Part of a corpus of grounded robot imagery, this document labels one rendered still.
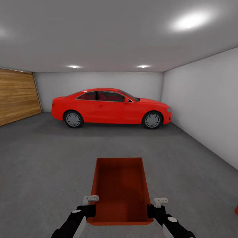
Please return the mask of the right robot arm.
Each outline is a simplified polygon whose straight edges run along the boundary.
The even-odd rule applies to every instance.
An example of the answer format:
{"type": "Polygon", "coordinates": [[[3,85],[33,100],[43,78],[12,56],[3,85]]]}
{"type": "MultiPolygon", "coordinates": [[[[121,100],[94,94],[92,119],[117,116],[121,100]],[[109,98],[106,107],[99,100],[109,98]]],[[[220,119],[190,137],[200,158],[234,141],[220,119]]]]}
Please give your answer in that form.
{"type": "Polygon", "coordinates": [[[161,204],[168,203],[167,198],[155,198],[153,201],[154,206],[147,206],[147,216],[158,221],[166,238],[196,238],[191,231],[181,226],[177,219],[170,214],[166,214],[165,207],[161,204]]]}

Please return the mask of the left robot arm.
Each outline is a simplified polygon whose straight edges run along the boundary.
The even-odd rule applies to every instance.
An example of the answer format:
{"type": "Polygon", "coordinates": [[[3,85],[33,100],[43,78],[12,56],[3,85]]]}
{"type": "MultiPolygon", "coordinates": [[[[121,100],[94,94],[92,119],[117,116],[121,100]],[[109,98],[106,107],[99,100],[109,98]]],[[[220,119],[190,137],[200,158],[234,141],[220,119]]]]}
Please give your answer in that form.
{"type": "Polygon", "coordinates": [[[90,205],[89,202],[98,200],[98,195],[84,196],[83,205],[71,212],[67,221],[54,231],[51,238],[79,238],[85,228],[86,219],[96,215],[96,205],[90,205]]]}

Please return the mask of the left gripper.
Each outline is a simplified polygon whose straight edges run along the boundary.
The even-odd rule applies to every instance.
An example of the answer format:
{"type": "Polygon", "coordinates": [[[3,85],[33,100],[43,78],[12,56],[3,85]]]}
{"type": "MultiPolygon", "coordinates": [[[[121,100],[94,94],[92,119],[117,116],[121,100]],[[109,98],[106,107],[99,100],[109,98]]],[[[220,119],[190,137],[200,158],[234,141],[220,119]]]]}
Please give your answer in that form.
{"type": "Polygon", "coordinates": [[[89,205],[89,206],[78,206],[77,209],[86,209],[87,213],[88,213],[88,216],[87,216],[87,219],[88,217],[95,217],[96,215],[96,205],[89,205]]]}

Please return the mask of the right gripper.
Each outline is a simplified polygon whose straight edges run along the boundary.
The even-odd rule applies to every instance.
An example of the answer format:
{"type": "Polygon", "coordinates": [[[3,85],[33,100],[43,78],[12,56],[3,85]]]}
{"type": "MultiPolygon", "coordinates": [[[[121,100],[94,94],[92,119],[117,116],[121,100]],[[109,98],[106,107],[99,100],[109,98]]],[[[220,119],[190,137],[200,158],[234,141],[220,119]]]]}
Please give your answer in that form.
{"type": "Polygon", "coordinates": [[[163,205],[161,205],[161,208],[158,208],[158,209],[156,207],[154,207],[153,205],[147,206],[148,218],[155,218],[158,221],[158,217],[161,212],[166,213],[165,207],[163,205]]]}

